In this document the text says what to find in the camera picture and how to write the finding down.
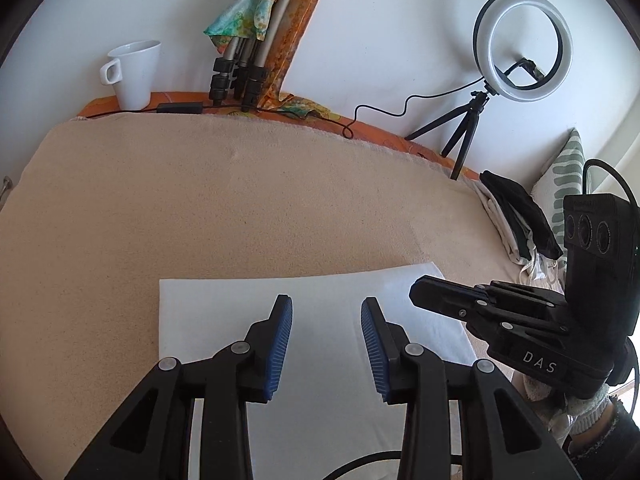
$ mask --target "ring light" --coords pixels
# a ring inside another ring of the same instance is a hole
[[[546,14],[558,36],[558,56],[551,72],[529,86],[516,86],[494,64],[492,43],[500,21],[518,7],[536,7]],[[539,101],[558,90],[566,79],[574,55],[574,45],[566,21],[547,0],[489,0],[478,15],[474,28],[474,56],[487,84],[507,99],[518,102]]]

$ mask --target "wrist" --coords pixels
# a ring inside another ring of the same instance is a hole
[[[572,434],[569,453],[577,454],[583,449],[592,446],[607,433],[616,414],[615,406],[609,401],[600,418],[586,431],[579,434]]]
[[[589,431],[593,426],[597,424],[605,410],[611,405],[609,396],[606,396],[588,412],[584,412],[574,419],[573,427],[569,434],[573,437],[578,434]]]

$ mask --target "white cloth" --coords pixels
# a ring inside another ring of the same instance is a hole
[[[538,252],[538,248],[535,243],[533,243],[533,232],[524,218],[522,218],[516,210],[513,211],[527,237],[527,247],[531,253],[530,260],[520,256],[518,243],[513,234],[513,230],[511,230],[511,226],[507,222],[500,205],[491,191],[480,181],[472,181],[472,187],[478,195],[482,207],[484,207],[488,217],[497,229],[504,249],[509,255],[509,259],[514,264],[522,266],[522,270],[518,276],[520,284],[549,288],[562,294],[561,285],[556,278],[558,272],[557,263]]]
[[[367,296],[378,298],[386,320],[402,325],[412,342],[445,360],[476,360],[462,323],[411,304],[409,289],[425,274],[442,277],[434,264],[421,264],[311,278],[161,280],[159,357],[209,358],[266,319],[278,294],[288,294],[293,325],[279,390],[267,405],[247,405],[254,476],[319,480],[361,456],[402,447],[405,407],[384,404],[376,392],[362,336]],[[459,453],[455,433],[452,452]],[[190,479],[196,469],[192,456]],[[378,463],[350,480],[391,480],[397,470],[398,462]]]

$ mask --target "bed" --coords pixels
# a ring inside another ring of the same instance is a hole
[[[466,179],[371,143],[233,116],[60,124],[0,231],[0,412],[44,480],[64,477],[158,358],[161,278],[433,261],[473,285],[520,270]]]

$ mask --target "white wall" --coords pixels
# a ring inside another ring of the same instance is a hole
[[[161,40],[156,89],[209,91],[216,50],[202,31],[233,1],[44,1],[0,68],[0,179],[17,181],[51,127],[113,94],[97,74],[116,46]]]
[[[0,68],[0,177],[16,181],[52,126],[112,93],[98,82],[97,70],[115,46],[161,40],[156,89],[207,91],[216,52],[202,31],[232,1],[46,0]],[[361,102],[399,110],[411,93],[473,80],[471,33],[485,1],[320,0],[285,89],[350,116]],[[569,79],[535,104],[492,99],[467,159],[476,170],[489,168],[530,184],[573,126],[588,155],[606,145],[618,160],[640,131],[639,98],[637,113],[632,110],[621,126],[626,134],[607,143],[640,89],[640,52],[619,19],[604,0],[551,1],[574,35]],[[498,55],[507,64],[524,54],[548,69],[556,47],[552,29],[528,10],[506,21]],[[407,134],[468,99],[465,91],[414,101],[402,119],[372,112],[361,118]],[[441,148],[451,131],[444,127],[421,142]]]
[[[360,103],[400,112],[410,94],[439,93],[473,81],[478,71],[472,32],[485,1],[320,0],[283,90],[352,117]],[[526,185],[539,176],[569,128],[579,129],[587,155],[595,156],[640,89],[640,53],[604,0],[550,1],[563,13],[574,38],[568,79],[537,103],[493,98],[467,158],[475,170],[489,169]],[[548,71],[557,41],[546,17],[521,9],[503,25],[496,50],[499,65],[507,68],[522,54]],[[465,91],[430,102],[415,100],[400,119],[371,111],[358,118],[406,135],[469,98]],[[443,126],[419,142],[439,150],[455,126]]]
[[[634,166],[640,165],[640,94],[631,105],[629,113],[620,123],[616,133],[609,139],[598,154],[598,158],[608,162],[618,171],[632,171]],[[591,178],[592,189],[602,186],[606,189],[610,186],[610,179],[604,182],[606,174],[594,168],[594,175]],[[640,193],[640,174],[635,182],[635,191]]]
[[[622,177],[629,184],[631,191],[633,191],[636,201],[640,201],[640,143],[636,142],[632,149],[629,151],[628,157],[624,161],[624,165],[618,169]],[[599,168],[593,168],[590,170],[593,174],[601,174],[606,176],[603,170]],[[626,200],[626,194],[618,183],[611,177],[607,177],[598,192],[613,193]]]

